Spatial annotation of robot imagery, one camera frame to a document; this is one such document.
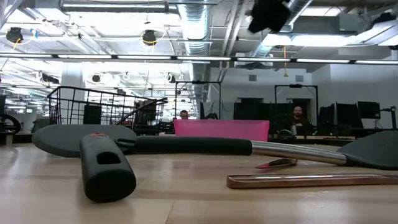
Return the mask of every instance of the wooden tabletop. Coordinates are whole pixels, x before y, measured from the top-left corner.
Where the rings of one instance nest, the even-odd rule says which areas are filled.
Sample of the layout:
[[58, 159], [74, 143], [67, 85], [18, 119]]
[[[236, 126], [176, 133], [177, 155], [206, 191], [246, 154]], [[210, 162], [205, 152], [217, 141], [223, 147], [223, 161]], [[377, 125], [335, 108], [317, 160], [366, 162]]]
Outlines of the wooden tabletop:
[[79, 159], [47, 154], [31, 144], [0, 148], [1, 223], [398, 223], [398, 185], [231, 190], [230, 174], [380, 173], [300, 161], [256, 170], [261, 156], [138, 155], [127, 157], [138, 177], [124, 200], [86, 199]]

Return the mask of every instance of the wire rack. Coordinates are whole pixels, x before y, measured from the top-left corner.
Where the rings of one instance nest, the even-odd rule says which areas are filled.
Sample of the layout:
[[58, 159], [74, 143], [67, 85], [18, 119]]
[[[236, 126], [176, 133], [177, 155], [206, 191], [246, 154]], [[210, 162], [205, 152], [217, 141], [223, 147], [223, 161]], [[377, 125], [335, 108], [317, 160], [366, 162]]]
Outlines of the wire rack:
[[50, 124], [123, 125], [138, 135], [162, 131], [167, 98], [144, 98], [107, 91], [59, 86], [49, 99]]

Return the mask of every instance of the man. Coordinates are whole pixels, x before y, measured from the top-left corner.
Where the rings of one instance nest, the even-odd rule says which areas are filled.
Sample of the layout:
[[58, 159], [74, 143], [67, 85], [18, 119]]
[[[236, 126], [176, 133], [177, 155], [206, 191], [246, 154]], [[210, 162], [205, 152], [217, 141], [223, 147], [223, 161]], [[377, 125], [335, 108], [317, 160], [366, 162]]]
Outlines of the man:
[[181, 117], [181, 119], [188, 119], [188, 117], [189, 117], [188, 111], [181, 110], [180, 117]]
[[293, 110], [293, 119], [291, 126], [295, 126], [298, 135], [309, 135], [311, 134], [310, 123], [303, 116], [303, 108], [296, 106]]

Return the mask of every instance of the pink bin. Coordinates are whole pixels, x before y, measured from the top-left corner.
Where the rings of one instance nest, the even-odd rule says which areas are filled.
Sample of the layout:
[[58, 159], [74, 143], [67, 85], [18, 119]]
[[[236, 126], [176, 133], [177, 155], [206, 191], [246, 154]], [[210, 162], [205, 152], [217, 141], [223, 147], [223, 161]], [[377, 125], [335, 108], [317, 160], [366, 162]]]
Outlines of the pink bin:
[[267, 141], [269, 121], [175, 120], [176, 136], [219, 137]]

